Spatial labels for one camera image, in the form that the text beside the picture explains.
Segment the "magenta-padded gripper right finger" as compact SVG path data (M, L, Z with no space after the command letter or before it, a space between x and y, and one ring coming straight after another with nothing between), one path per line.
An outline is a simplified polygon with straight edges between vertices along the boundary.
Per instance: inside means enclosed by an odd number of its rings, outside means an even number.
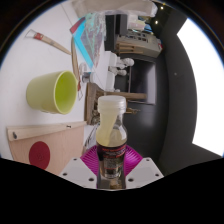
M143 158L130 146L126 147L123 173L127 189L140 188L163 178L150 157Z

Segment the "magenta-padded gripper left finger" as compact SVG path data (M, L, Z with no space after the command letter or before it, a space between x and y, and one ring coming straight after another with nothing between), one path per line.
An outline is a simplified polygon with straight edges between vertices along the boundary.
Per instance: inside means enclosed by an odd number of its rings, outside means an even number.
M81 187L96 189L98 172L97 147L93 146L80 158L72 158L59 176Z

